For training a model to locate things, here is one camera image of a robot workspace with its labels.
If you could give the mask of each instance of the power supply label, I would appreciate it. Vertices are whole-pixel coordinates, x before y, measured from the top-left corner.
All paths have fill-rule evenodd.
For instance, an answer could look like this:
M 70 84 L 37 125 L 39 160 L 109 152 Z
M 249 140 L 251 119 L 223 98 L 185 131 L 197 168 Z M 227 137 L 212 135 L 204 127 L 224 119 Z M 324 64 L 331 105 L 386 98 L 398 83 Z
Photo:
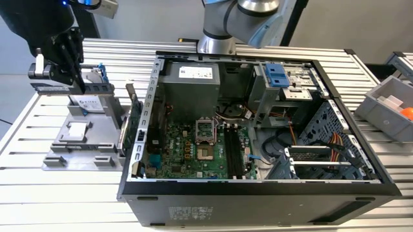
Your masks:
M 210 220 L 213 216 L 214 207 L 169 207 L 170 219 L 173 220 Z
M 180 78 L 213 79 L 213 68 L 182 66 Z

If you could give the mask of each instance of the slotted metal table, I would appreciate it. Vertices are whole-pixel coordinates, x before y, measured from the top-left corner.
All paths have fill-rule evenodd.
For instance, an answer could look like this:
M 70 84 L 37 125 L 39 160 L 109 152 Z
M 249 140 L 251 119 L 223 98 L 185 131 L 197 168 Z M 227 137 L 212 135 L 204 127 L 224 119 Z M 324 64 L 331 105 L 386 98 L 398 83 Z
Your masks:
M 85 41 L 85 63 L 104 62 L 124 104 L 130 104 L 126 83 L 134 83 L 140 98 L 145 98 L 157 50 L 196 52 L 196 43 Z M 293 47 L 257 50 L 239 45 L 237 52 L 244 56 L 317 59 L 351 111 L 363 102 L 366 92 L 379 84 L 358 55 L 345 50 Z M 0 230 L 154 230 L 142 228 L 129 205 L 117 202 L 121 172 L 42 170 L 43 158 L 69 114 L 67 103 L 67 97 L 39 97 L 37 94 L 0 141 L 0 225 L 5 225 Z M 413 231 L 413 143 L 395 142 L 360 118 L 358 123 L 404 196 L 340 226 L 311 228 L 336 232 L 358 229 Z M 311 228 L 188 227 L 169 230 L 305 231 Z

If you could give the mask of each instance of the gray plastic tray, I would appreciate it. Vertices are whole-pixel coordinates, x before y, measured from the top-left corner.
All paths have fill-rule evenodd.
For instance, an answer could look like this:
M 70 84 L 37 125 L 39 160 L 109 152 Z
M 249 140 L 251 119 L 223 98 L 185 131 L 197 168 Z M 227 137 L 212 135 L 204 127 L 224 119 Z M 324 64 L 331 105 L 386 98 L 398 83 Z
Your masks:
M 413 87 L 391 76 L 366 94 L 356 114 L 399 142 L 412 142 L 413 121 L 379 100 L 380 96 L 388 98 L 391 95 L 404 102 L 402 108 L 413 107 Z

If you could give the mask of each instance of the white label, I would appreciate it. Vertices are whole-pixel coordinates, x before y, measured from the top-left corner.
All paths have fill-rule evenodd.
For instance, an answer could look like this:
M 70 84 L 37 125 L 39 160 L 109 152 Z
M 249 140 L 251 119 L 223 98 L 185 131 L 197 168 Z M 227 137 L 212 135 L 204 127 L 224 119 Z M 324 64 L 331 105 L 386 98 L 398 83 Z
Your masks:
M 74 96 L 80 106 L 88 111 L 88 112 L 104 112 L 104 106 L 100 100 L 100 96 Z
M 210 220 L 214 207 L 170 206 L 169 215 L 172 220 Z
M 213 79 L 213 68 L 181 67 L 180 78 Z
M 251 118 L 252 118 L 252 115 L 253 115 L 253 112 L 248 110 L 248 112 L 247 112 L 247 114 L 245 114 L 245 118 L 247 118 L 247 119 L 251 119 Z
M 85 131 L 86 131 L 86 122 L 71 122 L 71 127 L 70 127 L 70 136 L 71 137 L 84 137 L 85 136 Z

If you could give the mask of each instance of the white wall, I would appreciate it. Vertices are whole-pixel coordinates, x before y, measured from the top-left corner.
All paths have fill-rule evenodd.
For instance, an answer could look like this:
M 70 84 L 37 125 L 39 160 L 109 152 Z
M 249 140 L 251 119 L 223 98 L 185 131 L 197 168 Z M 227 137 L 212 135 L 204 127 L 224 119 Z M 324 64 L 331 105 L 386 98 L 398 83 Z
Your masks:
M 352 48 L 367 63 L 413 52 L 413 0 L 309 0 L 291 46 Z
M 118 0 L 116 19 L 96 15 L 102 38 L 177 42 L 204 35 L 201 0 Z

